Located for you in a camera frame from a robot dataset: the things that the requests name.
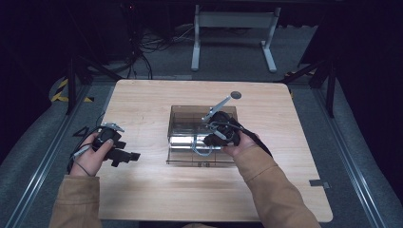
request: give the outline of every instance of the wooden table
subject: wooden table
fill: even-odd
[[[319,221],[333,218],[319,175],[286,85],[193,81],[120,81],[104,122],[125,133],[125,151],[141,153],[137,162],[110,166],[101,178],[101,219],[176,221],[258,221],[252,196],[236,166],[179,167],[166,164],[172,105],[214,106],[232,91],[241,99],[238,120],[259,134],[290,182]]]

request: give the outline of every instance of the hazard tape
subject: hazard tape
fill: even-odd
[[[62,81],[62,83],[59,84],[59,87],[56,89],[56,92],[54,93],[53,97],[51,98],[52,102],[68,102],[68,97],[63,97],[62,92],[63,89],[68,84],[68,78],[65,77],[65,79]],[[85,97],[84,102],[94,102],[95,98],[94,97]]]

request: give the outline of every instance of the forearm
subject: forearm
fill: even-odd
[[[234,161],[252,192],[265,227],[319,227],[297,188],[258,146],[238,154]]]
[[[49,227],[101,227],[97,177],[66,175],[59,187]]]

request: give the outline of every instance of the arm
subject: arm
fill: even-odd
[[[92,143],[96,136],[90,135],[83,144]],[[102,227],[98,219],[100,183],[95,175],[112,145],[108,141],[97,152],[89,148],[76,159],[59,187],[49,227]]]
[[[240,132],[240,145],[223,150],[234,158],[265,227],[319,227],[297,188],[249,137]]]

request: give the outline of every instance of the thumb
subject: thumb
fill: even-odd
[[[106,153],[112,148],[114,142],[112,139],[107,140],[104,144],[101,145],[101,147],[97,150],[95,153],[97,157],[99,157],[101,160],[104,159]]]

